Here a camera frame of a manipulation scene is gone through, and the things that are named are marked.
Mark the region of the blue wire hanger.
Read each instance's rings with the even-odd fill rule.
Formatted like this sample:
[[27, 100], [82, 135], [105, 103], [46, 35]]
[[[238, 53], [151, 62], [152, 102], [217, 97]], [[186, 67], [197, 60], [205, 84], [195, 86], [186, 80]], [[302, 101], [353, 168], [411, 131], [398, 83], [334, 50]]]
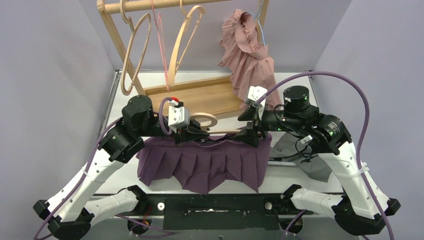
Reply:
[[248, 13], [249, 15], [253, 16], [253, 18], [256, 20], [256, 27], [258, 28], [257, 39], [261, 40], [261, 42], [264, 45], [266, 45], [266, 40], [265, 40], [263, 26], [264, 26], [265, 19], [266, 19], [268, 5], [269, 5], [268, 0], [260, 0], [258, 12], [256, 14], [253, 14], [252, 12]]

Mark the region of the grey green skirt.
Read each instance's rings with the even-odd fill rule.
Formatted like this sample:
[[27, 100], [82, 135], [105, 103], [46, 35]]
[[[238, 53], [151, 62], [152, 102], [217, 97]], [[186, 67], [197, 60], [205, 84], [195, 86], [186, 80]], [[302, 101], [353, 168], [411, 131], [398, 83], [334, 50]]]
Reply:
[[309, 178], [328, 182], [332, 173], [325, 161], [313, 153], [310, 146], [300, 143], [300, 140], [289, 133], [284, 133], [279, 140], [272, 141], [270, 160], [275, 162], [294, 163]]

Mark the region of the purple skirt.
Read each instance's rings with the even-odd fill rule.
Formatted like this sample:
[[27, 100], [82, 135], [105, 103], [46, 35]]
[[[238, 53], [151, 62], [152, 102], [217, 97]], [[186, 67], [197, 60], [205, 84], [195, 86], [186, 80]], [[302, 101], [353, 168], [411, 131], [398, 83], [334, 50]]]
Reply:
[[209, 193], [226, 180], [258, 192], [265, 179], [272, 139], [268, 134], [254, 147], [231, 140], [228, 134], [181, 145], [169, 136], [150, 137], [136, 155], [137, 177], [146, 186], [175, 177], [184, 190], [199, 194]]

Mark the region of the wooden hanger rack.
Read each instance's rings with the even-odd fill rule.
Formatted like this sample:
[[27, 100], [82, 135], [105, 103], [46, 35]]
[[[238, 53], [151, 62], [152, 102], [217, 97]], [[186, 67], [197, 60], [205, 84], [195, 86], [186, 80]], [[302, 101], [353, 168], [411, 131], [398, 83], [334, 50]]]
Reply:
[[[220, 76], [203, 78], [185, 82], [175, 82], [176, 74], [184, 58], [184, 53], [178, 55], [181, 40], [187, 27], [190, 25], [194, 12], [198, 12], [198, 19], [206, 13], [202, 7], [203, 0], [160, 0], [157, 3], [148, 0], [121, 0], [118, 3], [105, 3], [103, 0], [96, 2], [97, 9], [108, 31], [109, 36], [123, 62], [121, 78], [131, 77], [131, 84], [128, 89], [125, 84], [121, 84], [121, 91], [125, 96], [131, 94], [132, 89], [142, 96], [147, 96], [152, 100], [154, 110], [158, 110], [160, 103], [165, 97], [175, 97], [182, 101], [192, 114], [200, 113], [204, 116], [214, 115], [218, 119], [235, 117], [242, 110], [240, 108], [242, 100], [234, 93], [230, 83], [230, 76]], [[143, 50], [137, 66], [130, 60], [130, 53], [133, 46], [134, 37], [138, 27], [145, 20], [151, 21], [150, 15], [155, 9], [163, 9], [179, 6], [184, 21], [176, 37], [172, 50], [170, 63], [164, 63], [164, 73], [167, 82], [164, 85], [143, 88], [138, 74], [143, 63], [149, 37], [145, 39]], [[119, 31], [112, 18], [113, 14], [119, 14], [122, 20], [129, 26], [131, 35], [128, 46], [125, 47]]]

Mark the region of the pink pleated skirt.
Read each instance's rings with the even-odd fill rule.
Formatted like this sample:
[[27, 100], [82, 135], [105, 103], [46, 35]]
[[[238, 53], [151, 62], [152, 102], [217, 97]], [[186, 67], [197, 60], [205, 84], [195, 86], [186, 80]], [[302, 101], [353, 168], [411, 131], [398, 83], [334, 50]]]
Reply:
[[245, 100], [251, 86], [272, 89], [276, 85], [275, 62], [269, 55], [269, 46], [257, 40], [253, 16], [236, 9], [221, 30], [220, 46], [224, 54], [218, 65], [230, 69], [233, 94]]

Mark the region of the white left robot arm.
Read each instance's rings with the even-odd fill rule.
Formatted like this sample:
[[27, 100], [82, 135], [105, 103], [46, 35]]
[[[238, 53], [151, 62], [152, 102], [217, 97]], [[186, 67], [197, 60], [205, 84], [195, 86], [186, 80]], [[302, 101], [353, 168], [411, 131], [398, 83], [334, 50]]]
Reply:
[[33, 209], [59, 240], [79, 240], [97, 223], [121, 213], [143, 213], [147, 194], [137, 185], [98, 200], [92, 196], [117, 170], [127, 164], [144, 146], [145, 137], [171, 137], [177, 144], [204, 139], [209, 133], [192, 120], [184, 103], [174, 97], [166, 100], [176, 107], [182, 122], [174, 123], [162, 112], [155, 113], [146, 95], [132, 97], [122, 116], [98, 137], [87, 163], [57, 194], [38, 200]]

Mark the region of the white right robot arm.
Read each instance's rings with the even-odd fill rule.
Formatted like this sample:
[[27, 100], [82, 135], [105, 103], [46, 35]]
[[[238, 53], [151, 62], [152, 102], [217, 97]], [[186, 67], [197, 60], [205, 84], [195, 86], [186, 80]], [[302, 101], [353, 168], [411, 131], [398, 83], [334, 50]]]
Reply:
[[305, 210], [327, 216], [354, 236], [379, 234], [386, 226], [384, 217], [394, 215], [401, 205], [378, 188], [364, 162], [357, 162], [356, 148], [344, 123], [310, 104], [305, 86], [287, 88], [284, 103], [272, 110], [266, 109], [266, 92], [261, 86], [249, 87], [247, 109], [238, 117], [247, 126], [235, 139], [257, 147], [259, 137], [266, 132], [293, 133], [329, 166], [343, 189], [342, 194], [326, 194], [293, 184], [282, 194], [282, 209], [289, 214]]

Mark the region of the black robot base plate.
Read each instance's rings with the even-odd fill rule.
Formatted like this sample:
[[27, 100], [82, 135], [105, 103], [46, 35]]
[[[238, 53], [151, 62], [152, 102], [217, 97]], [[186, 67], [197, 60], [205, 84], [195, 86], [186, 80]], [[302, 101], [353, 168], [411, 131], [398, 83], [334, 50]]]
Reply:
[[283, 217], [300, 212], [279, 193], [149, 193], [141, 205], [125, 215], [157, 218], [167, 231], [244, 230], [274, 231]]

